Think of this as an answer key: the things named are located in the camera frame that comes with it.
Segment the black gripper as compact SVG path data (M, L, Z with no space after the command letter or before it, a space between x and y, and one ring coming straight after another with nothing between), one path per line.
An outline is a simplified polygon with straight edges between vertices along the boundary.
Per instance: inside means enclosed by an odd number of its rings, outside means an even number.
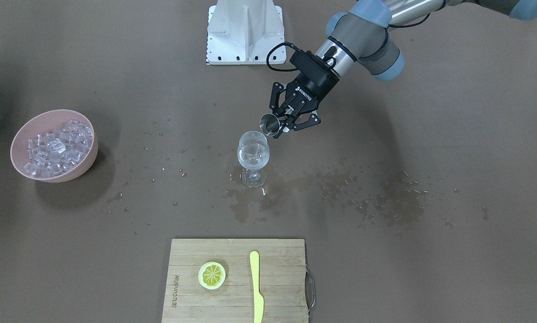
M299 68L299 75L291 82L274 82L271 88L269 108L276 117L287 116L283 131L300 131L321 123L317 112L320 102L339 82L340 78L330 68ZM288 105L296 116L288 116Z

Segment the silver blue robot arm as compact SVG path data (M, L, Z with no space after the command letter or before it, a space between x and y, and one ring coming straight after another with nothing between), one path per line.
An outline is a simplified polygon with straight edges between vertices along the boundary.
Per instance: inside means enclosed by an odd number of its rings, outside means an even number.
M277 138L320 123L320 103L355 63L377 80L395 78L405 59L390 31L422 24L433 12L458 4L459 0L358 0L348 12L330 18L327 39L316 52L279 43L275 49L293 50L291 71L298 74L287 84L274 83L271 113L260 120L262 133Z

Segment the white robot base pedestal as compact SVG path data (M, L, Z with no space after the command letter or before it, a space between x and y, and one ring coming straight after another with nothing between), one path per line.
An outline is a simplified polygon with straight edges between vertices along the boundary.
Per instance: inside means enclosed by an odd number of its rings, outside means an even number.
M283 64L283 11L272 0L219 0L208 9L205 61L210 65Z

